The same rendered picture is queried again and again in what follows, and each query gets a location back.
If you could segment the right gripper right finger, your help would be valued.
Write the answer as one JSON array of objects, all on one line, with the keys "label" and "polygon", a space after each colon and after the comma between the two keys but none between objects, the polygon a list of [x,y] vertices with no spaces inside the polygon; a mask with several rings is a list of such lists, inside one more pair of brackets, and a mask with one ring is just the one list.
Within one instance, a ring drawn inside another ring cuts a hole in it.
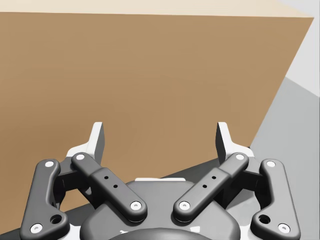
[{"label": "right gripper right finger", "polygon": [[226,122],[218,122],[215,147],[219,166],[212,168],[173,205],[173,216],[193,221],[210,203],[226,208],[243,189],[254,192],[260,210],[250,222],[260,239],[299,239],[301,229],[284,164],[276,159],[258,162],[249,147],[232,141]]}]

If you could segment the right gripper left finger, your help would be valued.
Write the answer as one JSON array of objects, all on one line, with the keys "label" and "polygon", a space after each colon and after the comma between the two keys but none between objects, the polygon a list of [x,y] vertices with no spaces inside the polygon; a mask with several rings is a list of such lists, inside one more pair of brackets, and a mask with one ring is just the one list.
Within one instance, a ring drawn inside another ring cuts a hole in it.
[{"label": "right gripper left finger", "polygon": [[146,202],[101,166],[105,147],[104,126],[95,122],[88,142],[72,147],[62,162],[41,160],[35,167],[20,227],[22,240],[59,240],[71,229],[60,210],[67,191],[77,189],[94,206],[109,202],[127,221],[142,222],[148,214]]}]

